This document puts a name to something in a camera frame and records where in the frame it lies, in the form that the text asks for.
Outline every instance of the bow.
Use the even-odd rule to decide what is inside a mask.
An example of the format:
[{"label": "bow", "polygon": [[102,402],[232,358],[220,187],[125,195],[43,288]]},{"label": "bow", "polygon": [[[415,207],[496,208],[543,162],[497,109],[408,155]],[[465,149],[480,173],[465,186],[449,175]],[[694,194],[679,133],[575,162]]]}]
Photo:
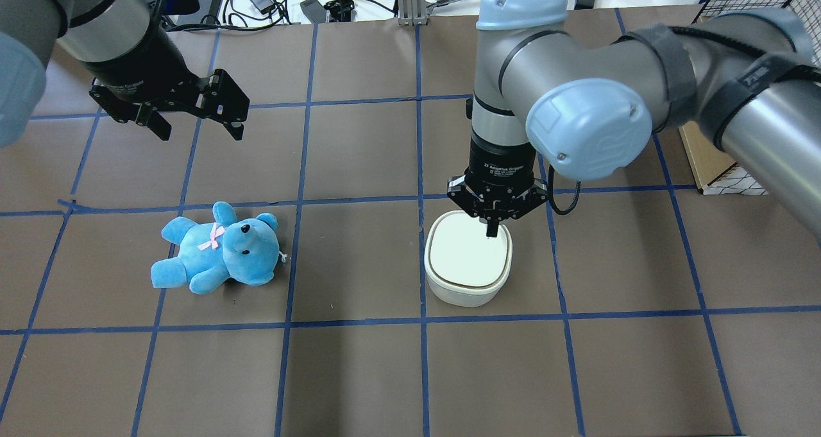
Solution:
[{"label": "bow", "polygon": [[200,244],[197,246],[200,251],[205,251],[208,247],[211,247],[212,250],[216,250],[219,247],[219,243],[217,243],[217,237],[222,236],[225,234],[225,227],[220,226],[217,228],[217,223],[214,223],[211,226],[211,239],[205,241],[205,243]]}]

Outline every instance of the cardboard box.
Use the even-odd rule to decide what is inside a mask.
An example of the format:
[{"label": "cardboard box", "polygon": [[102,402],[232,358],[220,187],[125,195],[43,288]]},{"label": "cardboard box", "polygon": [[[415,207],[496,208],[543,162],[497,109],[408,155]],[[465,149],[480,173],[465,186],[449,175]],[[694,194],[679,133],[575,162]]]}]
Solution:
[{"label": "cardboard box", "polygon": [[767,194],[756,179],[730,155],[718,150],[695,122],[679,128],[695,186],[703,194]]}]

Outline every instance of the blue teddy bear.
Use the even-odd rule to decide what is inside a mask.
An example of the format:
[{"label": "blue teddy bear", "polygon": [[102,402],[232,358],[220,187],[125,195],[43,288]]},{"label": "blue teddy bear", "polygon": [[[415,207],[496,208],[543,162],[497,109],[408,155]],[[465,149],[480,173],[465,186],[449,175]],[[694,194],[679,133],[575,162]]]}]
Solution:
[{"label": "blue teddy bear", "polygon": [[273,278],[280,256],[276,217],[269,212],[237,221],[231,204],[214,203],[215,223],[197,224],[174,218],[162,227],[162,238],[179,245],[172,259],[155,262],[151,283],[155,288],[181,287],[207,294],[229,278],[253,287]]}]

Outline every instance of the white bowl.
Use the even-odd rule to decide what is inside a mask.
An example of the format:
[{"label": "white bowl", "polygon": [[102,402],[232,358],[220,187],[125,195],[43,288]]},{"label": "white bowl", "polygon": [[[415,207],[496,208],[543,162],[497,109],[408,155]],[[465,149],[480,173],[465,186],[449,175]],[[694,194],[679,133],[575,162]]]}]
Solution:
[{"label": "white bowl", "polygon": [[446,212],[428,233],[425,273],[436,297],[452,305],[478,307],[490,302],[507,281],[513,241],[504,225],[498,236],[464,211]]}]

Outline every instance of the teddy bear ear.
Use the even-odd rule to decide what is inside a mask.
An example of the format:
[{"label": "teddy bear ear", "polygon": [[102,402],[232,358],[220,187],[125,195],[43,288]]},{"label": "teddy bear ear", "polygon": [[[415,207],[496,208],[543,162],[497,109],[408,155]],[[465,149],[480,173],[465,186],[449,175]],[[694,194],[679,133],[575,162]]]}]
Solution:
[{"label": "teddy bear ear", "polygon": [[217,201],[211,210],[214,213],[214,220],[217,221],[217,223],[225,226],[237,223],[237,213],[234,212],[234,208],[232,208],[231,204],[224,201]]},{"label": "teddy bear ear", "polygon": [[257,219],[267,223],[271,229],[276,232],[276,226],[278,226],[279,222],[276,220],[275,215],[270,212],[263,212],[263,214],[257,216]]}]

